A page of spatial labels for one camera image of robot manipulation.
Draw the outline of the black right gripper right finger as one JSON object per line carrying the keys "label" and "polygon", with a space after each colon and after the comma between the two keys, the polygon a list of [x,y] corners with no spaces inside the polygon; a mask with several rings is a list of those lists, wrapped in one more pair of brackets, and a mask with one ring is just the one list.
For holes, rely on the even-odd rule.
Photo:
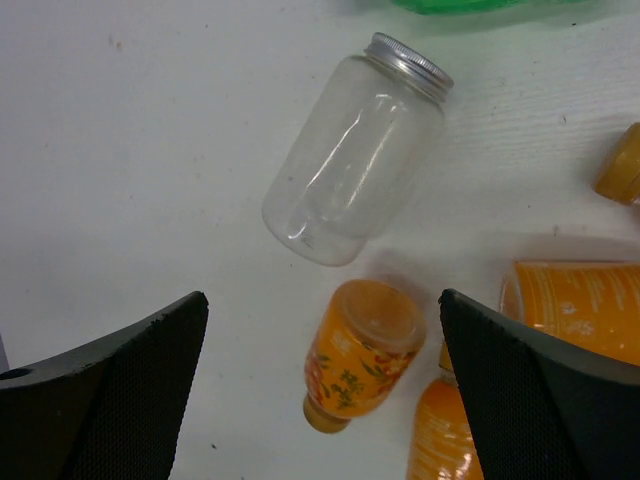
{"label": "black right gripper right finger", "polygon": [[639,369],[447,289],[440,321],[487,479],[636,479]]}

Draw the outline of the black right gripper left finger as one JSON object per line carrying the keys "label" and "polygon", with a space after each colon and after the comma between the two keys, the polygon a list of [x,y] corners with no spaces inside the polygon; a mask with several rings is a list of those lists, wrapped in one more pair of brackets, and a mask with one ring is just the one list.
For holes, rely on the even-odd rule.
{"label": "black right gripper left finger", "polygon": [[2,478],[168,478],[207,321],[207,298],[195,291],[2,373]]}

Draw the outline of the clear plastic jar silver lid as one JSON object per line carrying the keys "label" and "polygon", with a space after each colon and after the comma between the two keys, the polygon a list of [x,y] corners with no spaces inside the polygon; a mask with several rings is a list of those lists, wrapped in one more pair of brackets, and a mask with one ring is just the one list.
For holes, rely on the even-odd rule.
{"label": "clear plastic jar silver lid", "polygon": [[262,203],[284,246],[325,266],[352,262],[393,217],[444,130],[453,80],[377,32],[327,81]]}

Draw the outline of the green bottle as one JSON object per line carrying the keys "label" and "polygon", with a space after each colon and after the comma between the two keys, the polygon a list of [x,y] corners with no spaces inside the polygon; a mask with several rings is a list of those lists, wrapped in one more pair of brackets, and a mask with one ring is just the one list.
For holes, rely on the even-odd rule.
{"label": "green bottle", "polygon": [[393,3],[419,15],[465,15],[487,13],[521,5],[556,6],[573,0],[394,0]]}

